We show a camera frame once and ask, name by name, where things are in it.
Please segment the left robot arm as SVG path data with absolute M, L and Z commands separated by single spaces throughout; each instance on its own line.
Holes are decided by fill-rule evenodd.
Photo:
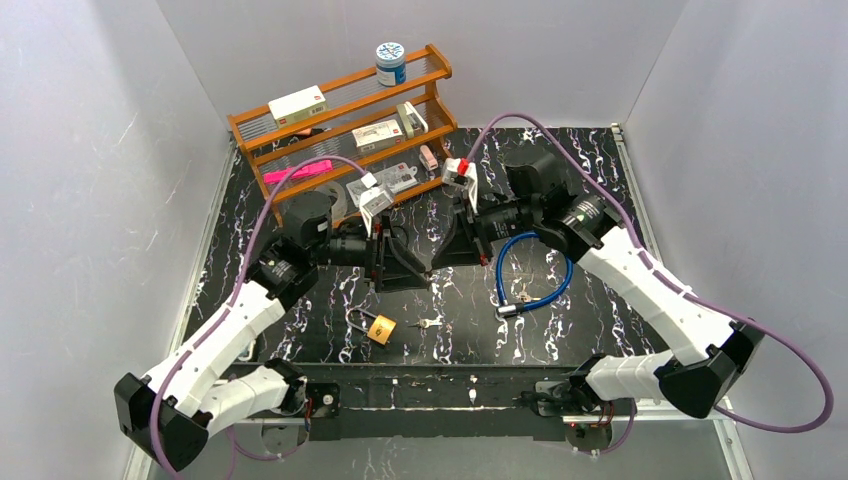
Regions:
M 377 292 L 426 289 L 426 266 L 382 216 L 335 226 L 331 197 L 292 199 L 283 225 L 257 254 L 219 309 L 167 359 L 114 387 L 122 433 L 177 476 L 218 432 L 263 411 L 307 419 L 315 406 L 307 377 L 287 360 L 268 360 L 222 383 L 227 369 L 266 328 L 317 283 L 324 265 L 358 267 Z

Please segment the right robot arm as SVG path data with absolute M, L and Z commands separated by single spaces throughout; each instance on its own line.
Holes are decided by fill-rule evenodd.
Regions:
M 433 268 L 484 265 L 493 241 L 536 235 L 624 299 L 667 346 L 641 356 L 592 356 L 570 374 L 565 400 L 590 411 L 619 399 L 652 399 L 707 417 L 745 371 L 762 333 L 688 299 L 681 282 L 636 246 L 613 206 L 571 188 L 564 164 L 545 148 L 509 155 L 506 173 L 514 197 L 480 201 L 475 166 L 465 158 L 444 162 L 443 183 L 462 194 Z

